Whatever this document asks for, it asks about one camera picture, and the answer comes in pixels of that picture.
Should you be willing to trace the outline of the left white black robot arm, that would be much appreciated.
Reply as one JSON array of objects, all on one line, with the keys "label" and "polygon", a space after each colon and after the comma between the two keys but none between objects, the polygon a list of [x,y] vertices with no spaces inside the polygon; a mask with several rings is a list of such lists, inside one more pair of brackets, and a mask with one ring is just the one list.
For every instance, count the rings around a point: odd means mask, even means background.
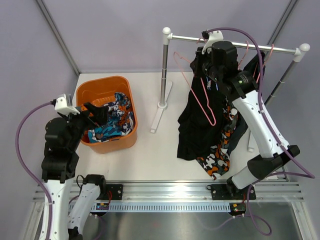
[{"label": "left white black robot arm", "polygon": [[76,153],[87,128],[93,123],[88,113],[58,100],[59,114],[45,126],[44,159],[41,163],[45,193],[41,240],[82,240],[83,229],[94,202],[108,192],[103,175],[88,174],[72,209],[70,193],[79,156]]}]

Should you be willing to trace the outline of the blue wire hanger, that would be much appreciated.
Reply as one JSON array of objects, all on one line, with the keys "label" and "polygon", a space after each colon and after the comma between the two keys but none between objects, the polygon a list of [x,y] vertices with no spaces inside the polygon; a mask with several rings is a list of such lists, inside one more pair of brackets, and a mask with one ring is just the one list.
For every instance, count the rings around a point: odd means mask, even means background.
[{"label": "blue wire hanger", "polygon": [[211,91],[211,90],[218,91],[219,90],[216,79],[211,79],[209,77],[206,77],[206,81],[207,81],[206,88],[208,91]]}]

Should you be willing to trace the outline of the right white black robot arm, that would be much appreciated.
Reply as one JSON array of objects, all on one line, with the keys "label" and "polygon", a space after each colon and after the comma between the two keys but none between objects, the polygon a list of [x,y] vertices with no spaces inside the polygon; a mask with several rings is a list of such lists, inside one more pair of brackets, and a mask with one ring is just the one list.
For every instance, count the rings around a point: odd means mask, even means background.
[{"label": "right white black robot arm", "polygon": [[233,199],[301,152],[279,132],[262,102],[256,79],[249,71],[238,68],[237,58],[236,47],[225,40],[199,47],[195,58],[195,75],[207,77],[217,84],[218,90],[244,118],[258,146],[259,155],[226,181],[226,192]]}]

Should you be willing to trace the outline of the black shorts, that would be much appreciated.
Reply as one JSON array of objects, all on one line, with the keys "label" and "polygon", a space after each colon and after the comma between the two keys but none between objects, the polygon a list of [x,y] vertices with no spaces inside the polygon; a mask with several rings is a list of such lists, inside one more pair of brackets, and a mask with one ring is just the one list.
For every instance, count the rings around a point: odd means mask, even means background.
[{"label": "black shorts", "polygon": [[187,104],[178,118],[177,157],[192,161],[206,157],[218,142],[225,124],[223,107],[226,97],[219,91],[207,90],[205,77],[193,77]]}]

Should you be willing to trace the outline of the blue orange patterned shorts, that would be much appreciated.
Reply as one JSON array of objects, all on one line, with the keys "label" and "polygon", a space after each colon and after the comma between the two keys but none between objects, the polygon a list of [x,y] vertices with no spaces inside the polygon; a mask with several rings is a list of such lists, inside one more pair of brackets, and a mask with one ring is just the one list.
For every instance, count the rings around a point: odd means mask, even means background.
[{"label": "blue orange patterned shorts", "polygon": [[114,97],[114,101],[102,105],[108,108],[106,123],[87,131],[90,144],[108,142],[127,136],[133,131],[136,121],[131,110],[131,100],[123,92],[116,92]]}]

